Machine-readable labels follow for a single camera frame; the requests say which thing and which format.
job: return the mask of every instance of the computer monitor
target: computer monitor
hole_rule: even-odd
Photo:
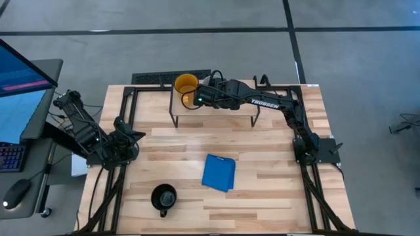
[[[0,97],[57,87],[57,82],[0,39]]]

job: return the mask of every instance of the gray floor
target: gray floor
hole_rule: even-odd
[[[420,26],[418,1],[289,2],[296,27]],[[280,0],[11,0],[0,18],[0,31],[286,25]],[[128,84],[140,72],[220,69],[229,78],[266,73],[275,83],[298,83],[288,33],[2,39],[29,59],[62,58],[58,91],[78,90],[88,104],[103,103],[108,85]],[[298,33],[297,39],[307,83],[320,84],[333,134],[344,142],[340,154],[357,228],[418,235],[419,132],[391,135],[388,126],[401,121],[399,113],[420,113],[420,31]],[[0,221],[2,235],[71,231],[82,189],[83,183],[54,186],[51,217]]]

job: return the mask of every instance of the blue towel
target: blue towel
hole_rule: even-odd
[[[201,184],[227,192],[234,188],[235,160],[208,154]]]

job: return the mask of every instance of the desk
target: desk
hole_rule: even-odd
[[[123,88],[108,87],[100,120],[106,132],[114,130]],[[312,131],[330,136],[320,88],[301,88]],[[233,116],[183,117],[179,128],[174,128],[168,114],[169,96],[170,92],[138,95],[133,129],[147,136],[139,142],[137,160],[127,167],[117,233],[311,232],[301,172],[293,154],[294,135],[281,112],[261,107],[254,128],[249,117]],[[201,185],[208,153],[236,160],[234,189],[228,193]],[[347,226],[354,227],[341,174],[330,164],[318,167],[326,201]],[[87,175],[79,208],[81,226],[87,223],[99,170],[92,167]],[[103,200],[106,178],[104,170],[93,212]],[[178,201],[162,219],[150,195],[163,183],[175,187]],[[322,228],[319,206],[316,201],[314,204]],[[108,209],[105,229],[110,228],[113,203]]]
[[[63,61],[61,59],[32,61],[55,81],[60,75]],[[30,178],[35,173],[44,169],[50,156],[53,140],[50,138],[39,139],[42,134],[48,110],[54,95],[54,88],[46,91],[27,127],[21,135],[22,140],[34,140],[26,157],[24,170],[17,173],[0,173],[0,198],[3,200],[6,192],[19,179]],[[31,188],[22,202],[12,210],[0,207],[0,219],[30,217],[35,210],[38,196],[43,183],[44,175],[39,174],[31,180]]]

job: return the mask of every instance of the wooden tabletop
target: wooden tabletop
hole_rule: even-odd
[[[124,86],[108,87],[100,126],[114,130]],[[312,131],[331,135],[319,87],[302,85]],[[257,124],[249,117],[183,117],[174,128],[168,114],[170,92],[141,92],[134,130],[146,132],[140,155],[127,167],[117,232],[124,233],[309,233],[310,224],[300,168],[295,162],[293,131],[279,111],[261,107]],[[236,161],[234,189],[228,193],[201,185],[208,153]],[[320,164],[326,201],[349,227],[354,227],[341,174]],[[87,222],[89,202],[100,167],[87,175],[79,209]],[[93,212],[102,202],[107,172],[99,180]],[[178,201],[166,218],[150,202],[152,190],[171,184]],[[318,227],[322,220],[315,209]],[[110,214],[106,222],[110,229]]]

